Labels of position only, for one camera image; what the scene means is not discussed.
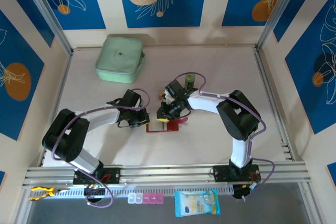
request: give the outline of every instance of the white floor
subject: white floor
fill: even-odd
[[[95,71],[99,49],[75,51],[59,110],[83,111],[122,97],[126,89],[142,88],[151,95],[148,112],[159,107],[156,85],[172,81],[182,72],[207,77],[204,91],[241,90],[259,111],[268,130],[255,139],[254,157],[284,161],[281,138],[250,47],[176,46],[146,47],[146,63],[133,84],[101,81]],[[196,77],[195,87],[202,83]],[[216,114],[193,111],[178,132],[146,133],[145,126],[119,129],[106,125],[87,134],[84,148],[105,165],[164,165],[228,162],[232,139]],[[46,153],[44,166],[65,166]]]

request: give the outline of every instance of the wall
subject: wall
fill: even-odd
[[[317,199],[320,206],[323,207],[326,223],[334,223],[336,188],[329,176],[326,165],[336,162],[336,124],[317,134],[313,133],[298,90],[285,62],[288,53],[290,53],[326,2],[327,0],[306,0],[280,42],[277,43],[275,36],[271,35],[263,51],[284,109],[291,139],[295,142],[299,154],[306,162]],[[308,42],[306,47],[313,52],[317,45]],[[310,61],[316,55],[313,53],[300,54],[300,57],[303,62],[301,68],[304,69],[305,62]],[[307,68],[308,83],[312,82],[310,71],[311,69]],[[307,94],[311,99],[314,99],[315,95],[315,92]],[[330,110],[335,110],[335,105],[331,105]]]
[[[0,170],[5,172],[0,188],[0,223],[10,223],[27,168],[36,165],[34,161],[40,154],[41,139],[55,106],[68,56],[55,39],[49,47],[16,0],[0,0],[0,10],[44,63],[18,139],[0,134]],[[1,58],[5,56],[12,57],[2,50]],[[1,122],[6,119],[2,111]]]
[[[276,0],[48,2],[72,46],[88,47],[111,34],[140,37],[148,46],[254,44]]]

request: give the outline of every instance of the small bottle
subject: small bottle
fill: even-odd
[[[186,90],[190,90],[194,87],[195,84],[195,74],[188,73],[185,75],[184,87]]]

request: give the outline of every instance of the gray floor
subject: gray floor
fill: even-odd
[[[111,207],[96,209],[83,199],[43,199],[33,203],[28,223],[309,223],[297,184],[266,184],[246,202],[222,195],[220,216],[176,218],[174,198],[164,200],[163,205],[129,205],[126,198],[117,198]]]

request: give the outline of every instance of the wet wipes package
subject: wet wipes package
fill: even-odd
[[[176,191],[176,217],[213,214],[220,215],[218,192],[210,191]]]

